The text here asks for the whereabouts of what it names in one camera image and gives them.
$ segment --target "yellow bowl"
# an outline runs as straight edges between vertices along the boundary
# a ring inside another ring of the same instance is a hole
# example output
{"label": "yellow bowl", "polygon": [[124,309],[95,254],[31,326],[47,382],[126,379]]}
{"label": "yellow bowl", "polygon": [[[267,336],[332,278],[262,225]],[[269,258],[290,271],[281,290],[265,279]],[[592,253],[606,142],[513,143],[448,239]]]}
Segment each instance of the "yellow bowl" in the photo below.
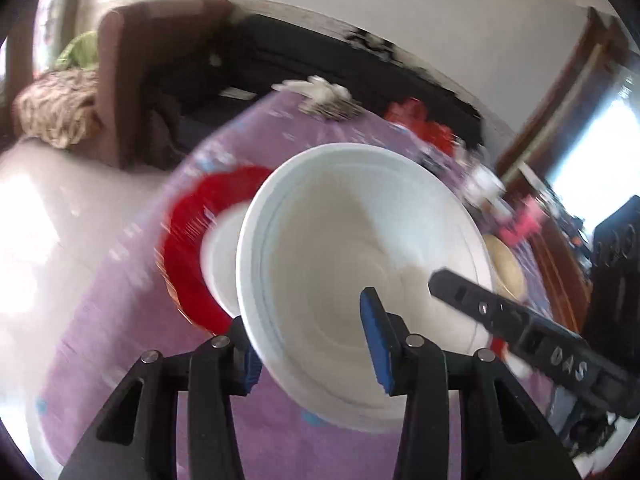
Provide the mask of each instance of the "yellow bowl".
{"label": "yellow bowl", "polygon": [[527,281],[518,260],[495,236],[484,235],[482,238],[491,258],[496,294],[511,301],[523,301],[527,296]]}

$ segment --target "red bowl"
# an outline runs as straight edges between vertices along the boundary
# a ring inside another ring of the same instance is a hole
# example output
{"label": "red bowl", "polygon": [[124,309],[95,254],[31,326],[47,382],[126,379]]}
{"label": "red bowl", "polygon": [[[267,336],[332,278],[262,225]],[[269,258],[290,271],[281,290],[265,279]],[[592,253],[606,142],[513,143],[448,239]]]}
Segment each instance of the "red bowl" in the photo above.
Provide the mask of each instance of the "red bowl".
{"label": "red bowl", "polygon": [[158,250],[158,267],[178,310],[212,334],[227,332],[231,318],[214,300],[200,272],[202,237],[225,209],[251,200],[271,174],[268,168],[244,166],[201,179],[194,191],[171,209]]}

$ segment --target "screw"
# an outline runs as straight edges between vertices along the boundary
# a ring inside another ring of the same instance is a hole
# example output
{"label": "screw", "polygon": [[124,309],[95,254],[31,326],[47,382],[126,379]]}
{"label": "screw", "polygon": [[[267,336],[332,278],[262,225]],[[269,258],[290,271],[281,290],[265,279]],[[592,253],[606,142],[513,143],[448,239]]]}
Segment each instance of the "screw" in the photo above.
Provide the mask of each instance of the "screw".
{"label": "screw", "polygon": [[478,350],[478,358],[483,363],[491,363],[495,361],[495,354],[493,353],[493,351],[489,350],[488,348],[481,348]]}
{"label": "screw", "polygon": [[160,357],[160,352],[158,350],[147,350],[145,352],[142,352],[142,355],[140,356],[140,360],[145,365],[148,365],[158,361],[159,357]]}
{"label": "screw", "polygon": [[424,345],[424,338],[420,334],[409,334],[404,342],[409,348],[420,348]]}
{"label": "screw", "polygon": [[213,348],[224,348],[229,343],[231,343],[231,339],[226,335],[217,335],[211,340],[211,346],[213,346]]}

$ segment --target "wall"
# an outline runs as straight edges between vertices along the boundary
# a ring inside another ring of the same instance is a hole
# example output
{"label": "wall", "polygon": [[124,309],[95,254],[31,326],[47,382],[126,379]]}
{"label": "wall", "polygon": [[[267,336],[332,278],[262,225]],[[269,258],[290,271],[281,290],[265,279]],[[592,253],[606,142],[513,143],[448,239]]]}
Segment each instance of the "wall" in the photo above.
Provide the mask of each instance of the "wall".
{"label": "wall", "polygon": [[[80,13],[118,0],[81,0]],[[273,0],[387,38],[455,80],[518,131],[586,21],[570,0]]]}

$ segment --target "white floor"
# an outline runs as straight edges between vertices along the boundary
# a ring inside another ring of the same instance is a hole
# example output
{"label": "white floor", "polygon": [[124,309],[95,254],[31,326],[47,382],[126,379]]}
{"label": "white floor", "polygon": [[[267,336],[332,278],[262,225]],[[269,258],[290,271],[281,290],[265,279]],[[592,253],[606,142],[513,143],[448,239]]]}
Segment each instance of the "white floor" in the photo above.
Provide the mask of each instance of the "white floor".
{"label": "white floor", "polygon": [[60,466],[35,400],[54,348],[112,243],[165,177],[33,139],[0,156],[0,418],[45,480]]}

